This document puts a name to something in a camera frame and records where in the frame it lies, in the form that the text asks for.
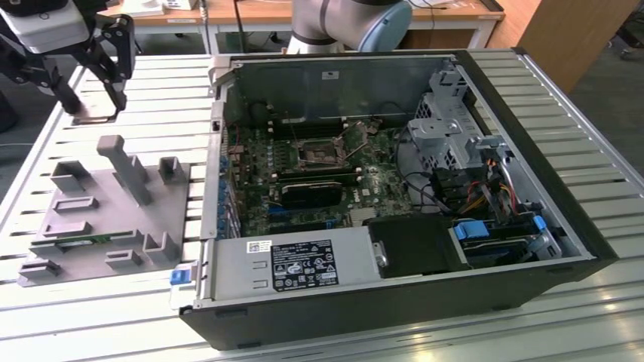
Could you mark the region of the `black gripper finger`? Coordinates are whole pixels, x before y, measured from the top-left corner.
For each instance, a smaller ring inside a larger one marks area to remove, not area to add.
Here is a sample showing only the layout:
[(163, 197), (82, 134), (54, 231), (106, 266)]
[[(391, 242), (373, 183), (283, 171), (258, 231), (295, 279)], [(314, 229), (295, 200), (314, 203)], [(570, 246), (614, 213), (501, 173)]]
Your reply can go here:
[[(133, 19), (125, 14), (115, 17), (97, 14), (93, 29), (98, 31), (98, 36), (91, 35), (87, 41), (82, 65), (102, 82), (115, 110), (122, 110), (126, 104), (125, 82), (131, 78), (134, 67)], [(113, 46), (117, 60), (111, 60), (103, 52), (102, 41)]]
[(27, 51), (5, 22), (1, 22), (1, 74), (13, 83), (31, 83), (42, 93), (55, 97), (66, 113), (79, 111), (79, 99), (54, 60)]

